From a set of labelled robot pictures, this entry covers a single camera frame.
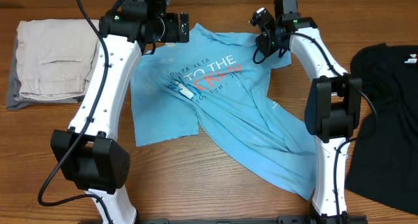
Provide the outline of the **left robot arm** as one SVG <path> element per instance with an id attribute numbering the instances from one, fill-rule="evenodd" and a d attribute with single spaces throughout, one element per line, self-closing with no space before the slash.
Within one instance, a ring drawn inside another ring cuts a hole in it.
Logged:
<path id="1" fill-rule="evenodd" d="M 187 42 L 189 17 L 169 13 L 169 0 L 117 0 L 93 26 L 98 59 L 88 91 L 69 128 L 53 132 L 56 171 L 91 199 L 102 223 L 138 223 L 125 182 L 130 156 L 117 141 L 127 88 L 147 44 Z"/>

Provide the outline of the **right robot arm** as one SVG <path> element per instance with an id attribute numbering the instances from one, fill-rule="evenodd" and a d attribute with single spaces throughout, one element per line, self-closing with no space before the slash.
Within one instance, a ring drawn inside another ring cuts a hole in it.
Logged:
<path id="1" fill-rule="evenodd" d="M 314 20 L 300 15 L 297 0 L 274 0 L 274 13 L 260 8 L 250 24 L 261 30 L 257 52 L 292 52 L 312 81 L 304 113 L 317 153 L 311 213 L 281 216 L 278 223 L 367 223 L 366 216 L 348 214 L 344 193 L 347 151 L 360 120 L 361 79 L 335 61 Z"/>

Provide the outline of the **light blue printed t-shirt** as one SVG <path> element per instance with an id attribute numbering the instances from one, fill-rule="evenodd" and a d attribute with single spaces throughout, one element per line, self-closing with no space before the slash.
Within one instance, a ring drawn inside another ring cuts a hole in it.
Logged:
<path id="1" fill-rule="evenodd" d="M 315 142 L 305 124 L 267 96 L 273 69 L 290 54 L 255 64 L 253 33 L 214 33 L 201 25 L 187 43 L 142 57 L 131 79 L 137 146 L 203 130 L 262 179 L 309 199 Z"/>

